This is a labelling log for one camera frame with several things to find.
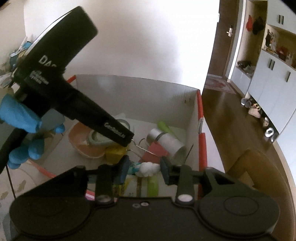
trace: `hand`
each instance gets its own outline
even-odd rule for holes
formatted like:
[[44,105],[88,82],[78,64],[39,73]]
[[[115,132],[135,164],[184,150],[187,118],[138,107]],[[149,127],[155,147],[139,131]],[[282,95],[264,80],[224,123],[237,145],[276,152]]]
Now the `hand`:
[[17,102],[10,94],[6,94],[0,104],[0,119],[16,128],[23,129],[31,135],[31,141],[24,141],[9,154],[8,166],[11,169],[19,168],[29,158],[39,159],[44,153],[44,134],[51,129],[56,133],[63,133],[65,126],[64,116],[55,110],[49,110],[39,118],[32,110]]

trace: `red bag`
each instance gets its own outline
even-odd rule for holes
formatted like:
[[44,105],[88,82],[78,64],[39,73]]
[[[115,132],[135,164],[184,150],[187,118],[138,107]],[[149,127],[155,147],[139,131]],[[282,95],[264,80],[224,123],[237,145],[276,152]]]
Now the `red bag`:
[[253,19],[251,17],[251,15],[249,15],[249,19],[246,25],[246,29],[250,32],[253,29]]

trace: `cabinet handle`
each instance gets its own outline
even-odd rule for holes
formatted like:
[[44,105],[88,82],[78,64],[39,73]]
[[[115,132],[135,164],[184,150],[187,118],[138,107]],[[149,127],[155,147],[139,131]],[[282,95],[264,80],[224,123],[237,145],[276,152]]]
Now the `cabinet handle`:
[[270,69],[271,63],[272,63],[272,59],[270,59],[270,62],[269,62],[269,66],[268,66],[269,69]]
[[288,83],[288,80],[289,80],[289,78],[290,78],[290,75],[291,75],[291,72],[289,72],[289,74],[288,74],[288,78],[287,78],[287,80],[286,80],[287,83]]
[[274,63],[273,63],[273,65],[272,65],[272,67],[271,67],[271,70],[274,70],[274,64],[275,64],[276,62],[274,61]]

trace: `round pad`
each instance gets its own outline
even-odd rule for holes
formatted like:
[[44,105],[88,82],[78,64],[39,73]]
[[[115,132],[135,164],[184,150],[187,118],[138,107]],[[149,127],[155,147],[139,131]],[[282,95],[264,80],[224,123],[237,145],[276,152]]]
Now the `round pad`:
[[9,214],[18,231],[53,237],[77,228],[89,212],[85,197],[18,197]]
[[276,202],[268,196],[205,196],[198,212],[219,232],[234,237],[253,237],[270,231],[279,217]]

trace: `white wall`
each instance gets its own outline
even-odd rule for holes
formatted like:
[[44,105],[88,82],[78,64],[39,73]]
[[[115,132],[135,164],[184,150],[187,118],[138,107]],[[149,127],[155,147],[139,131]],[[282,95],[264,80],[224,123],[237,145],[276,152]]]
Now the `white wall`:
[[24,0],[10,2],[9,6],[0,11],[0,64],[8,60],[9,54],[19,48],[26,37]]
[[78,5],[88,13],[99,34],[68,65],[66,78],[113,74],[203,90],[219,0],[27,0],[27,36],[35,39]]

